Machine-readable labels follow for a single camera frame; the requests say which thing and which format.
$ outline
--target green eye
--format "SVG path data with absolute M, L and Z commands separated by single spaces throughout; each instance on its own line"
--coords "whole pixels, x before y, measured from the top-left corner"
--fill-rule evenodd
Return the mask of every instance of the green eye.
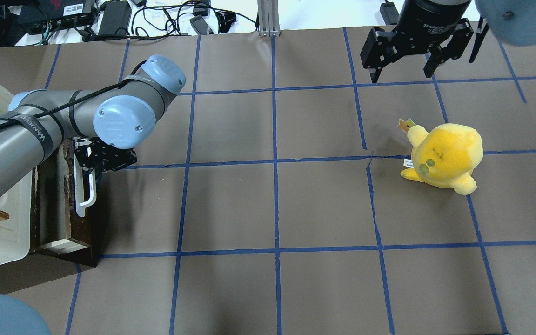
M 421 172 L 422 174 L 429 174 L 429 168 L 425 164 L 420 164 L 419 172 Z

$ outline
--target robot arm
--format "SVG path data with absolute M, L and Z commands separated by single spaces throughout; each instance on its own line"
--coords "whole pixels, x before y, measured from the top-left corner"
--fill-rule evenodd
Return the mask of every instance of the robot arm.
M 66 138 L 100 139 L 114 152 L 132 148 L 151 134 L 185 85 L 183 72 L 153 55 L 135 75 L 100 91 L 32 91 L 19 94 L 0 117 L 0 196 L 44 161 Z M 117 170 L 135 162 L 108 166 Z

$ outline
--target cable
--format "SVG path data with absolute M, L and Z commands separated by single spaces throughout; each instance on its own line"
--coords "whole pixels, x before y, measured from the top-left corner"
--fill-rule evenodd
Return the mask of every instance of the cable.
M 136 67 L 134 67 L 134 69 L 132 70 L 131 72 L 131 76 L 133 76 L 134 74 L 136 74 L 136 72 L 138 72 L 138 70 L 140 69 L 140 67 L 142 67 L 142 65 L 146 63 L 145 60 L 141 61 L 140 63 L 138 63 L 138 65 L 136 65 Z
M 150 35 L 148 34 L 148 32 L 146 31 L 146 29 L 142 28 L 142 27 L 136 27 L 136 34 L 138 34 L 138 28 L 142 29 L 145 33 L 146 33 L 146 37 L 150 37 Z
M 39 42 L 39 45 L 42 44 L 42 42 L 45 40 L 45 33 L 49 31 L 49 17 L 47 17 L 47 14 L 42 11 L 42 9 L 39 7 L 38 2 L 34 2 L 34 7 L 45 17 L 45 25 L 47 26 L 45 28 L 45 31 L 41 33 L 41 39 Z
M 115 33 L 114 33 L 114 34 L 117 35 L 117 33 L 118 33 L 120 30 L 125 30 L 125 34 L 126 34 L 126 36 L 129 35 L 129 32 L 127 31 L 127 28 L 124 28 L 124 27 L 119 27 L 119 28 L 117 28 L 117 30 L 115 30 Z
M 179 19 L 182 15 L 185 15 L 185 14 L 191 14 L 193 15 L 193 13 L 181 13 L 181 11 L 183 10 L 183 8 L 191 8 L 193 6 L 203 6 L 203 7 L 207 7 L 208 9 L 211 9 L 213 12 L 214 12 L 214 16 L 217 18 L 217 21 L 219 20 L 219 15 L 218 15 L 218 11 L 224 11 L 224 12 L 227 12 L 227 13 L 234 13 L 235 15 L 238 15 L 240 17 L 243 17 L 244 19 L 247 19 L 248 21 L 250 21 L 251 23 L 254 23 L 255 24 L 255 21 L 250 19 L 249 17 L 243 15 L 242 13 L 237 13 L 235 11 L 231 11 L 229 9 L 221 9 L 221 8 L 215 8 L 215 7 L 212 7 L 210 5 L 207 5 L 207 4 L 204 4 L 204 3 L 200 3 L 198 2 L 197 0 L 188 0 L 186 2 L 183 2 L 183 4 L 180 4 L 180 5 L 170 5 L 170 6 L 146 6 L 146 7 L 143 7 L 143 8 L 140 8 L 138 9 L 135 13 L 134 13 L 134 18 L 132 19 L 132 24 L 130 26 L 130 31 L 132 34 L 136 34 L 135 32 L 135 28 L 134 27 L 134 21 L 135 21 L 135 18 L 136 16 L 138 15 L 138 13 L 140 12 L 144 12 L 145 9 L 149 9 L 149 10 L 162 10 L 165 15 L 168 17 L 168 21 L 165 23 L 165 30 L 167 31 L 168 30 L 168 23 L 171 23 L 172 26 L 174 27 L 175 29 L 175 32 L 177 32 L 177 34 L 179 36 L 181 36 L 181 27 L 179 25 Z M 170 15 L 168 15 L 168 10 L 171 10 L 171 9 L 177 9 L 177 19 L 175 20 L 172 20 Z M 151 22 L 148 21 L 148 19 L 145 17 L 145 21 L 147 23 L 149 23 L 150 25 L 152 25 L 153 27 L 155 27 L 156 29 L 158 30 L 162 30 L 162 29 L 159 29 L 157 26 L 153 25 Z

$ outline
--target metal frame post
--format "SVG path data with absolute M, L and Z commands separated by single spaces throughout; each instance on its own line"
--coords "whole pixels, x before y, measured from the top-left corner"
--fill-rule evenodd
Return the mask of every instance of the metal frame post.
M 258 0 L 259 34 L 261 37 L 280 36 L 278 23 L 278 0 Z

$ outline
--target blue joint cap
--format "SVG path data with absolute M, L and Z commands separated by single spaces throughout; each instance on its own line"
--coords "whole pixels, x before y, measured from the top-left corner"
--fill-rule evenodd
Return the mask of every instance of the blue joint cap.
M 151 55 L 142 70 L 170 93 L 179 95 L 185 85 L 185 74 L 172 60 L 161 55 Z
M 20 105 L 22 100 L 24 100 L 24 98 L 26 98 L 28 96 L 28 94 L 30 94 L 32 92 L 36 92 L 36 91 L 45 91 L 45 90 L 44 89 L 35 89 L 33 91 L 18 93 L 15 96 L 13 96 L 13 98 L 11 98 L 11 102 L 9 103 L 9 106 L 8 106 L 8 112 L 11 112 L 14 109 L 18 108 L 18 106 Z
M 153 132 L 156 116 L 146 101 L 131 95 L 117 95 L 98 106 L 93 124 L 103 142 L 115 148 L 131 149 Z

